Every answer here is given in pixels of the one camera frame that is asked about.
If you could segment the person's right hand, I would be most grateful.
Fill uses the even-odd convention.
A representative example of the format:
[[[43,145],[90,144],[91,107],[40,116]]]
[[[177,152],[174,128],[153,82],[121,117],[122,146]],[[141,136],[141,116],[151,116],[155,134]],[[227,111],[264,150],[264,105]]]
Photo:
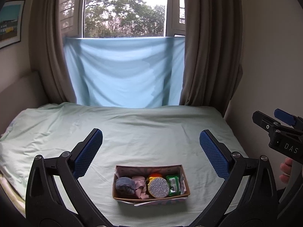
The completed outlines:
[[[280,165],[281,175],[279,176],[279,179],[282,183],[288,184],[290,179],[290,174],[292,170],[292,163],[293,160],[291,158],[286,158],[283,163]]]

